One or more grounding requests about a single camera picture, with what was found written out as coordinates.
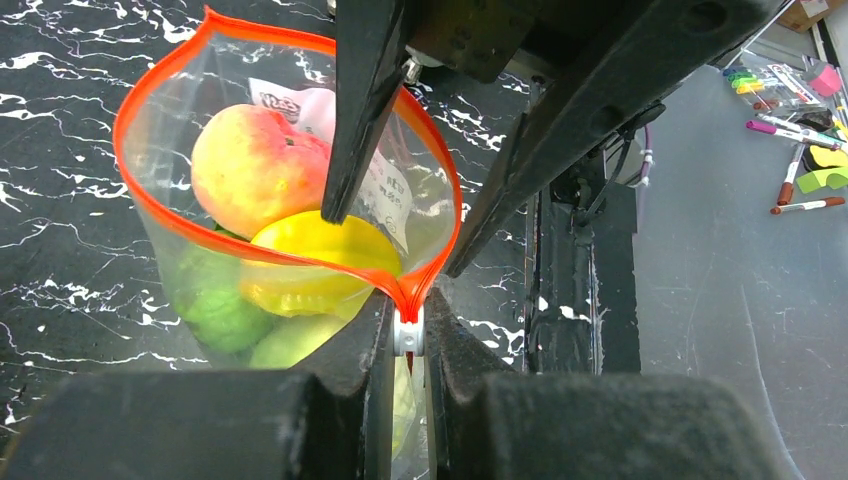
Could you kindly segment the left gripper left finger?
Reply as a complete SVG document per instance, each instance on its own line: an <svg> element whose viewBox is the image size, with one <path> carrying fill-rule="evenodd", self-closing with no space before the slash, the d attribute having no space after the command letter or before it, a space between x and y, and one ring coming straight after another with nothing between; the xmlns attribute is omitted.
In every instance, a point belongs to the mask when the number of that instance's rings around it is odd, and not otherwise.
<svg viewBox="0 0 848 480"><path fill-rule="evenodd" d="M79 376L10 445L5 479L387 479L393 302L374 293L286 370Z"/></svg>

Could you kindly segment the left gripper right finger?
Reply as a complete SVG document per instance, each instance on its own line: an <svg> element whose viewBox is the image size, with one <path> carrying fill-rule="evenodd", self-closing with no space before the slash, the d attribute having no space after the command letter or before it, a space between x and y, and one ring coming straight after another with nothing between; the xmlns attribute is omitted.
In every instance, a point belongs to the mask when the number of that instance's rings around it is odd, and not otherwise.
<svg viewBox="0 0 848 480"><path fill-rule="evenodd" d="M639 374L524 374L457 319L423 307L435 479L786 479L726 385Z"/></svg>

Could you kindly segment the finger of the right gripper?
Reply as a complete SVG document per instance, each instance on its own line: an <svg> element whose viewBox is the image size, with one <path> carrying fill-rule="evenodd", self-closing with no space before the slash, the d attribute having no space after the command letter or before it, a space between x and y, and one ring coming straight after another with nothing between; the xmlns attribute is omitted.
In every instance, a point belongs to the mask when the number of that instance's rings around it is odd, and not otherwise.
<svg viewBox="0 0 848 480"><path fill-rule="evenodd" d="M531 196L779 8L777 1L624 2L516 119L465 218L445 273L459 276Z"/></svg>
<svg viewBox="0 0 848 480"><path fill-rule="evenodd" d="M321 206L330 223L352 209L403 83L417 13L416 1L336 3L336 120Z"/></svg>

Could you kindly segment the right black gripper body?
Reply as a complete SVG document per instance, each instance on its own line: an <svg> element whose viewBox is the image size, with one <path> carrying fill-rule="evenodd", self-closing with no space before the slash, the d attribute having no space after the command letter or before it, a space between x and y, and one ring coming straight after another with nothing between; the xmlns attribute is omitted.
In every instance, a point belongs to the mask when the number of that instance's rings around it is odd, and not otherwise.
<svg viewBox="0 0 848 480"><path fill-rule="evenodd" d="M410 80L450 69L481 83L502 72L578 84L659 1L418 1Z"/></svg>

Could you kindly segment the green white cabbage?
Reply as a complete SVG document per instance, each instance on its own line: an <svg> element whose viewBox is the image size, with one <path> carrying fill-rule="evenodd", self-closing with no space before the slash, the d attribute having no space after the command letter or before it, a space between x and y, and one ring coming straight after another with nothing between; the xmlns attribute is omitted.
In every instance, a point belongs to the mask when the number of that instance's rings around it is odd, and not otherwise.
<svg viewBox="0 0 848 480"><path fill-rule="evenodd" d="M260 340L248 363L256 369L285 369L313 353L349 323L334 315L283 319Z"/></svg>

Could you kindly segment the yellow green starfruit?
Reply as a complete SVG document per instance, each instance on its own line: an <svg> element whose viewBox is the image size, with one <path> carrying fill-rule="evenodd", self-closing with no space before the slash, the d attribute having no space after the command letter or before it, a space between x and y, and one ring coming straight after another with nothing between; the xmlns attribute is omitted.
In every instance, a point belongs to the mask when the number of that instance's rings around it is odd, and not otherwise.
<svg viewBox="0 0 848 480"><path fill-rule="evenodd" d="M402 272L390 239L353 215L332 224L318 210L298 213L264 227L251 243L288 256L283 264L245 260L241 267L242 295L279 316L350 319L374 290L361 274Z"/></svg>

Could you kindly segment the small orange fruit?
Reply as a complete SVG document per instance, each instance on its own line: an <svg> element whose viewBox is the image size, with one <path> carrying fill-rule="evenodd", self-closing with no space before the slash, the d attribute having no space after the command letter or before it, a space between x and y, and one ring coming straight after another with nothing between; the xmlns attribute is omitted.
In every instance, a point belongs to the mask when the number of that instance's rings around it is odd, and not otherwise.
<svg viewBox="0 0 848 480"><path fill-rule="evenodd" d="M217 224L251 239L277 220L321 206L330 150L279 111L232 105L207 122L193 146L192 189Z"/></svg>

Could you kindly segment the clear zip top bag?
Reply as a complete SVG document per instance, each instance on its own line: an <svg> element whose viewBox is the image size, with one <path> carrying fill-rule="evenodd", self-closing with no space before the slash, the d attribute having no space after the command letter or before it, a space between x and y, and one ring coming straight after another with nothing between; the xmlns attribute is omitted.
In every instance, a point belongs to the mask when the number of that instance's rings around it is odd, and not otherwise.
<svg viewBox="0 0 848 480"><path fill-rule="evenodd" d="M171 307L217 368L289 368L355 318L395 331L455 243L455 162L406 90L352 208L321 217L335 147L336 48L206 10L130 90L113 146Z"/></svg>

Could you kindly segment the green bumpy lime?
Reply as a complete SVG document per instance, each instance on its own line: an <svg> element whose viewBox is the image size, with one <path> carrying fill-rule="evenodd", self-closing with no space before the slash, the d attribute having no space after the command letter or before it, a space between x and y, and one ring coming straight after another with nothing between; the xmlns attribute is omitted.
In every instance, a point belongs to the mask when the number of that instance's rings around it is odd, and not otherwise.
<svg viewBox="0 0 848 480"><path fill-rule="evenodd" d="M209 349L236 354L275 326L275 316L240 291L241 260L191 242L158 258L163 290L177 316Z"/></svg>

